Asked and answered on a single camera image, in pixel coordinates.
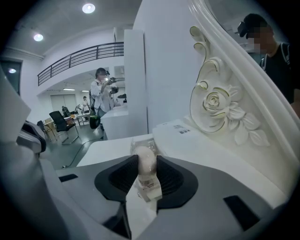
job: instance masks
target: window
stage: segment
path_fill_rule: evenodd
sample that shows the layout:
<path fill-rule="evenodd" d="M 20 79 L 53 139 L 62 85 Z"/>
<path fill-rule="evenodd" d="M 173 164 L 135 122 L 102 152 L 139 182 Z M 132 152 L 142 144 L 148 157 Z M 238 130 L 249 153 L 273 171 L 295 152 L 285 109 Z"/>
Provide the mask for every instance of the window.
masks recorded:
<path fill-rule="evenodd" d="M 2 70 L 15 91 L 20 94 L 21 62 L 0 60 Z"/>

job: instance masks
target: black cap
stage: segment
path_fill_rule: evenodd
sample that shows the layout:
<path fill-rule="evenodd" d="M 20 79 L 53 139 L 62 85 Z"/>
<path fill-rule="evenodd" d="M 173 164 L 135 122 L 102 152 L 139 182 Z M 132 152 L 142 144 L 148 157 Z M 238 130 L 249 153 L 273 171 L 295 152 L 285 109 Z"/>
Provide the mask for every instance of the black cap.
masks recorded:
<path fill-rule="evenodd" d="M 103 72 L 104 75 L 107 74 L 107 73 L 106 73 L 106 70 L 105 70 L 104 68 L 100 67 L 100 68 L 98 68 L 98 69 L 96 70 L 96 74 L 95 74 L 96 78 L 97 78 L 97 76 L 98 76 L 98 74 L 99 74 L 100 72 Z"/>
<path fill-rule="evenodd" d="M 242 38 L 246 35 L 246 39 L 248 39 L 248 33 L 253 32 L 255 30 L 254 28 L 260 28 L 267 25 L 266 20 L 262 16 L 250 13 L 238 26 L 239 36 Z"/>

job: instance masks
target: black slot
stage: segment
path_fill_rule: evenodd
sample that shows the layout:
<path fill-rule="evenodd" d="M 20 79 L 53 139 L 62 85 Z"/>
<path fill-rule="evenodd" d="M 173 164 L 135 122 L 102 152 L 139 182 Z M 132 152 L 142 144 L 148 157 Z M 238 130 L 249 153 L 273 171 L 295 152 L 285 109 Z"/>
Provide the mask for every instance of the black slot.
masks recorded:
<path fill-rule="evenodd" d="M 74 178 L 78 178 L 78 176 L 75 175 L 75 174 L 69 174 L 69 175 L 66 175 L 66 176 L 59 177 L 61 182 L 66 182 L 66 181 L 72 180 Z"/>
<path fill-rule="evenodd" d="M 112 216 L 110 219 L 104 222 L 103 226 L 125 238 L 131 239 L 131 231 L 127 218 L 126 205 L 121 204 L 117 215 Z"/>
<path fill-rule="evenodd" d="M 238 197 L 223 198 L 244 231 L 258 223 L 258 216 Z"/>

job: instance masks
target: black shirt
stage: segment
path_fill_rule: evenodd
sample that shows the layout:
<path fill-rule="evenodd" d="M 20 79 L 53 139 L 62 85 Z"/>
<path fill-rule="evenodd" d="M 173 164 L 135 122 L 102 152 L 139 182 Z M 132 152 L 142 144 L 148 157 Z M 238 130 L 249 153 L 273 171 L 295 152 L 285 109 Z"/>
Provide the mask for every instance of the black shirt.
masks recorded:
<path fill-rule="evenodd" d="M 294 89 L 297 88 L 292 80 L 290 65 L 290 46 L 282 43 L 273 57 L 266 55 L 260 62 L 260 66 L 276 84 L 289 103 L 294 102 Z"/>

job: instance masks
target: doorway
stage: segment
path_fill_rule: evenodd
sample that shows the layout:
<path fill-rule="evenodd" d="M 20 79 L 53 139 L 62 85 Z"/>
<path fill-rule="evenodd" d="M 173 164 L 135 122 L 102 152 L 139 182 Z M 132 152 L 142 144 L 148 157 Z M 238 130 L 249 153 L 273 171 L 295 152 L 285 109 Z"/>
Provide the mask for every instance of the doorway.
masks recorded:
<path fill-rule="evenodd" d="M 77 106 L 75 94 L 51 95 L 50 98 L 53 111 L 60 111 L 61 115 L 63 115 L 62 106 L 67 107 L 70 112 Z"/>

